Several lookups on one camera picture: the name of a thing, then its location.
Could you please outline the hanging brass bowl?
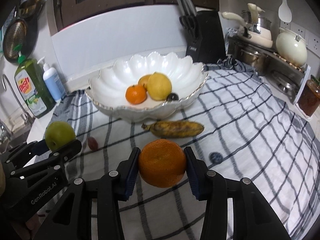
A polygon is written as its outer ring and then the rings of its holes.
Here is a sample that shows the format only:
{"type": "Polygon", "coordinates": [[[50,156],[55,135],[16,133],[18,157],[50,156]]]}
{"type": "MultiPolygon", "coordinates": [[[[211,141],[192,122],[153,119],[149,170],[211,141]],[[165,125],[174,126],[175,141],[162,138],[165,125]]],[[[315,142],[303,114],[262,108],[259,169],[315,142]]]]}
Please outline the hanging brass bowl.
{"type": "Polygon", "coordinates": [[[18,8],[18,15],[24,19],[38,17],[44,4],[45,0],[25,0],[18,8]]]}

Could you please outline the steel pot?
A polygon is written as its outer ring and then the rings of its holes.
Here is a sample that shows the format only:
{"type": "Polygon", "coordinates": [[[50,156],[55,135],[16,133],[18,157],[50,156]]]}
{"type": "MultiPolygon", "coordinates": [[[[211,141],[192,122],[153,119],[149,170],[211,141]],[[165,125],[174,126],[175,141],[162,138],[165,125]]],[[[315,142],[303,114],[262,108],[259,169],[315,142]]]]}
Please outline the steel pot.
{"type": "Polygon", "coordinates": [[[255,69],[259,76],[265,76],[270,58],[260,51],[246,46],[242,43],[235,42],[234,58],[255,69]]]}

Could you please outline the red grape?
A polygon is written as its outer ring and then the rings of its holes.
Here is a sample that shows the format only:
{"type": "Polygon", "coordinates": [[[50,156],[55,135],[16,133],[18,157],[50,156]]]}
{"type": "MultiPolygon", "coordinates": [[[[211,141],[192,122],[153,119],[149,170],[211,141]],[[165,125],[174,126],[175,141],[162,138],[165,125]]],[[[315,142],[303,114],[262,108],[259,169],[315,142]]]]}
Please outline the red grape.
{"type": "Polygon", "coordinates": [[[99,148],[98,142],[94,137],[87,138],[87,144],[90,150],[97,151],[99,148]]]}

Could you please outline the overripe banana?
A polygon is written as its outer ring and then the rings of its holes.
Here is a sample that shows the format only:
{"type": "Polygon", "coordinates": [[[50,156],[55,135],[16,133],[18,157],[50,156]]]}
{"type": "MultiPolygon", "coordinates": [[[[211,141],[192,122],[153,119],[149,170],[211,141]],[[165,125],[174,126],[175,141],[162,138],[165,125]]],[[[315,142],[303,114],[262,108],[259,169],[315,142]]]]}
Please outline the overripe banana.
{"type": "Polygon", "coordinates": [[[142,124],[142,129],[159,138],[190,138],[201,134],[204,126],[193,121],[157,121],[153,124],[142,124]]]}

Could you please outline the blueberry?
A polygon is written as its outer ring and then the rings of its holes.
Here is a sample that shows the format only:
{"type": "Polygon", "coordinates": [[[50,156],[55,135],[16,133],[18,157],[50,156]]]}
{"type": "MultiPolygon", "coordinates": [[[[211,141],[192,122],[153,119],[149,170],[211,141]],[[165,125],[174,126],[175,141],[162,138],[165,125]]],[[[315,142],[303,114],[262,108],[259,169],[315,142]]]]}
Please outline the blueberry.
{"type": "Polygon", "coordinates": [[[209,159],[210,159],[210,162],[213,164],[213,165],[219,165],[220,163],[223,162],[223,156],[221,153],[219,152],[212,152],[210,155],[209,155],[209,159]]]}

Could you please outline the checkered grey white cloth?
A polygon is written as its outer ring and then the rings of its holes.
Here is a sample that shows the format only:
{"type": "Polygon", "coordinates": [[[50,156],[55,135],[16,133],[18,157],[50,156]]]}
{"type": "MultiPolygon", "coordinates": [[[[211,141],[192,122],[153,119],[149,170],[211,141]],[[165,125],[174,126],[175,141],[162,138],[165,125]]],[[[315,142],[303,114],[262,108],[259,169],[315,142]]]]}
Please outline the checkered grey white cloth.
{"type": "MultiPolygon", "coordinates": [[[[308,121],[272,95],[253,69],[230,60],[208,67],[199,97],[172,120],[203,124],[193,138],[176,140],[190,146],[207,166],[226,178],[250,178],[267,199],[292,239],[302,239],[319,215],[319,136],[308,121]],[[213,165],[209,155],[223,162],[213,165]]],[[[57,106],[52,120],[68,122],[77,138],[94,137],[97,152],[84,146],[66,165],[69,179],[95,180],[114,170],[132,148],[142,148],[155,136],[140,124],[99,112],[84,91],[76,91],[57,106]]],[[[160,189],[137,179],[133,195],[121,202],[126,239],[199,239],[205,202],[192,195],[188,180],[160,189]]]]}

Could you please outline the small mandarin orange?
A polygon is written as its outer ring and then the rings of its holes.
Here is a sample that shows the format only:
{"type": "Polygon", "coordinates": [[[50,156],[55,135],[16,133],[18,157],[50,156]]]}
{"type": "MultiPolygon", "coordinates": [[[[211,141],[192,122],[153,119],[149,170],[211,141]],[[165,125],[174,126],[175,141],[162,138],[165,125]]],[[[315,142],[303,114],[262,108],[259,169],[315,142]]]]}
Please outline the small mandarin orange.
{"type": "Polygon", "coordinates": [[[132,85],[126,90],[125,98],[133,105],[143,103],[147,99],[146,89],[142,85],[132,85]]]}

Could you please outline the white rice spoon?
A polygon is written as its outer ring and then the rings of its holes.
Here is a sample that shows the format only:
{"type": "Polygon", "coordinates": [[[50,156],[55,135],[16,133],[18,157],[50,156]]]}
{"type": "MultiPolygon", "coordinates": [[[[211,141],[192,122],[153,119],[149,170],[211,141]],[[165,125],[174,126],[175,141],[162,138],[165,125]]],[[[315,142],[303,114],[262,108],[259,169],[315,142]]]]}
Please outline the white rice spoon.
{"type": "Polygon", "coordinates": [[[285,23],[291,23],[292,12],[289,8],[287,0],[282,0],[281,5],[278,9],[278,17],[281,21],[283,21],[285,23]]]}

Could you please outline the metal pot rack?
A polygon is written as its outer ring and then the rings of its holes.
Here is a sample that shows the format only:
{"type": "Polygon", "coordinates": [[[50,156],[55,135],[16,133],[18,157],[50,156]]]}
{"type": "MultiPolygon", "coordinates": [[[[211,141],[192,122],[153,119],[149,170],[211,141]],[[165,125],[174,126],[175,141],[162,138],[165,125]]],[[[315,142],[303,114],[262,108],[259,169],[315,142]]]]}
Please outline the metal pot rack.
{"type": "Polygon", "coordinates": [[[303,89],[303,81],[307,78],[303,70],[289,64],[274,51],[246,42],[235,35],[228,37],[228,42],[228,53],[231,55],[234,55],[235,42],[242,43],[266,54],[270,61],[265,77],[272,86],[286,95],[292,103],[298,102],[297,96],[299,96],[299,91],[303,89]]]}

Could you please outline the large orange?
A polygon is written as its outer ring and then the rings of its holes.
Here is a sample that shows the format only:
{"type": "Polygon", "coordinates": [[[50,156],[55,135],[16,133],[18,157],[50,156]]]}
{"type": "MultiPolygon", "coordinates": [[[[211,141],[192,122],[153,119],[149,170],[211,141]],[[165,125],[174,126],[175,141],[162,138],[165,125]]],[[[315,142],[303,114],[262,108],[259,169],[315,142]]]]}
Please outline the large orange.
{"type": "Polygon", "coordinates": [[[169,188],[184,177],[186,157],[181,147],[167,139],[146,144],[139,155],[142,179],[155,187],[169,188]]]}

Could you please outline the green apple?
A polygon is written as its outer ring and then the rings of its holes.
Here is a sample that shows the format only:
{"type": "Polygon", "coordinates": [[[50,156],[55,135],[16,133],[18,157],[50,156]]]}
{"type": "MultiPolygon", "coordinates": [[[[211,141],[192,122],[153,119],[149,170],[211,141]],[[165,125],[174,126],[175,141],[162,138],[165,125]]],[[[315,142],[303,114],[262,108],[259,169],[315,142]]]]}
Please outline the green apple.
{"type": "Polygon", "coordinates": [[[65,121],[52,122],[46,129],[44,135],[48,148],[54,152],[62,146],[76,139],[72,126],[65,121]]]}

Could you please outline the black knife block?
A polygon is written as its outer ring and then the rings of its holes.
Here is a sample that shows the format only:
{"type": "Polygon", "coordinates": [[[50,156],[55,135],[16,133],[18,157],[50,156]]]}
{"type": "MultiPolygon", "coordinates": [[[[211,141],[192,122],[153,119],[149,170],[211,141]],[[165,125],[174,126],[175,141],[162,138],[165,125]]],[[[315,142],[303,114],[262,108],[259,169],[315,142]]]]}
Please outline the black knife block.
{"type": "Polygon", "coordinates": [[[225,40],[219,13],[197,11],[192,0],[176,0],[182,27],[187,31],[186,55],[194,62],[216,64],[226,58],[225,40]]]}

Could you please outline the blue pump bottle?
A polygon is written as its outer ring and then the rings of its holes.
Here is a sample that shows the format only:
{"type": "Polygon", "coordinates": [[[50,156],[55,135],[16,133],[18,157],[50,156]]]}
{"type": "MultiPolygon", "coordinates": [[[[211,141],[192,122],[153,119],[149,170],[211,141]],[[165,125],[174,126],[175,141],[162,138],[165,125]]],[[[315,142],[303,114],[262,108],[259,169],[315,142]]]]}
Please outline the blue pump bottle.
{"type": "Polygon", "coordinates": [[[66,95],[66,90],[62,84],[62,81],[58,75],[58,72],[54,67],[51,67],[45,61],[45,57],[40,58],[37,64],[42,64],[42,68],[43,68],[42,77],[51,96],[56,102],[61,101],[62,98],[66,95]]]}

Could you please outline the yellow mango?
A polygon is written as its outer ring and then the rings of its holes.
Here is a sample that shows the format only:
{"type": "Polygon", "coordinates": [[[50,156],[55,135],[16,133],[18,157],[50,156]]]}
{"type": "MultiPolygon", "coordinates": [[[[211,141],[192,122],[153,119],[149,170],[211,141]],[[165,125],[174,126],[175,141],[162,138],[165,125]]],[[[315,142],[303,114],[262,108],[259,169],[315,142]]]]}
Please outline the yellow mango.
{"type": "Polygon", "coordinates": [[[151,76],[151,74],[144,75],[143,77],[141,77],[138,81],[138,85],[143,86],[145,90],[148,90],[147,84],[148,84],[148,80],[149,80],[150,76],[151,76]]]}

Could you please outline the amber jar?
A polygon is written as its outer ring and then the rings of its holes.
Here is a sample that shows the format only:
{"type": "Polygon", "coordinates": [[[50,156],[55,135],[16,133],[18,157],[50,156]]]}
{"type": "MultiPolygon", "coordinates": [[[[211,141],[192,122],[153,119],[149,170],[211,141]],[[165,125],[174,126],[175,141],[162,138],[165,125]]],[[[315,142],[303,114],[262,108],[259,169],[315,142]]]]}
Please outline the amber jar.
{"type": "Polygon", "coordinates": [[[311,75],[310,79],[308,79],[308,81],[306,82],[306,85],[298,101],[298,107],[306,116],[311,117],[319,107],[319,89],[319,80],[311,75]]]}

